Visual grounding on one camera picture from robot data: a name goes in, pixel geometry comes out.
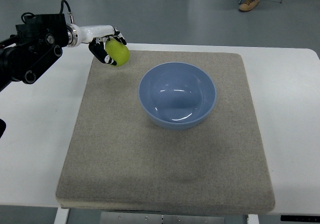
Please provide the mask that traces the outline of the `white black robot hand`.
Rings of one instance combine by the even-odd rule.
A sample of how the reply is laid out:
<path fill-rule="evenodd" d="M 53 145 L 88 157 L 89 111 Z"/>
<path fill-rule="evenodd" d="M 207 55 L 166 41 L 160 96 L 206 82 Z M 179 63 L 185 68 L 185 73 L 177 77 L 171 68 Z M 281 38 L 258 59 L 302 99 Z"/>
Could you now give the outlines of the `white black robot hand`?
<path fill-rule="evenodd" d="M 114 39 L 120 44 L 127 42 L 122 33 L 112 25 L 91 25 L 80 28 L 82 31 L 82 43 L 88 43 L 91 53 L 104 64 L 116 66 L 118 63 L 105 50 L 107 41 Z"/>

